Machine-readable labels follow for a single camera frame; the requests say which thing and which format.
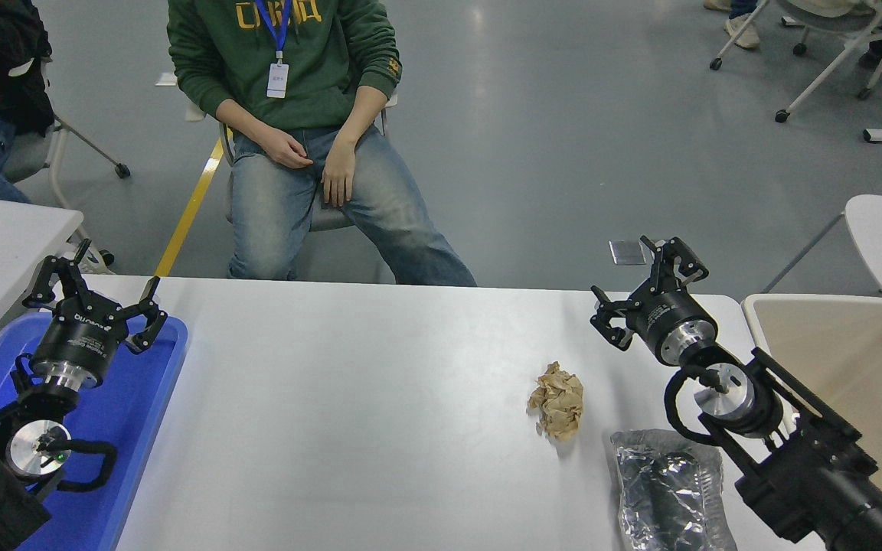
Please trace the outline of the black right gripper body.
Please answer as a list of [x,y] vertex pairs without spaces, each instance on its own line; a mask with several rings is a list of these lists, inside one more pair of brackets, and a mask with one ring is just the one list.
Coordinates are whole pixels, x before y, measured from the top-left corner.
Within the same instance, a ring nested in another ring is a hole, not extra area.
[[714,341],[717,324],[689,293],[682,290],[654,294],[646,289],[632,293],[632,303],[639,310],[632,314],[632,328],[651,351],[665,349],[668,336],[685,324],[700,335],[701,341]]

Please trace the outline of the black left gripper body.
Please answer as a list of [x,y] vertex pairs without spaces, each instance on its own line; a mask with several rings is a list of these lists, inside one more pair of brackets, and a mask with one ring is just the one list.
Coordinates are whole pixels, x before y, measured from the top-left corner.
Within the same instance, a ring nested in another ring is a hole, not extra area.
[[31,369],[45,377],[48,367],[74,365],[92,377],[105,377],[116,349],[127,338],[127,323],[113,321],[111,311],[84,310],[77,301],[60,301],[51,324],[31,357]]

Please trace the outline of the person's right hand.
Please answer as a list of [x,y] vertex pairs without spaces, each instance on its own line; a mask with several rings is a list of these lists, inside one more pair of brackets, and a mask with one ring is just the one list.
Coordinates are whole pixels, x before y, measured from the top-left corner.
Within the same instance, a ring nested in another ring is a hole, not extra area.
[[314,164],[304,146],[283,130],[265,128],[260,133],[258,144],[270,160],[285,168],[302,170]]

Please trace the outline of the person's left hand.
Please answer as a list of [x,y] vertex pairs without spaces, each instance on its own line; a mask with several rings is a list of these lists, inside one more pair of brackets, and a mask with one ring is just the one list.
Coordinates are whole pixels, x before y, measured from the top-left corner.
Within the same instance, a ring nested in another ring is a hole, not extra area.
[[357,140],[336,137],[333,140],[322,172],[323,201],[336,208],[352,199],[356,172]]

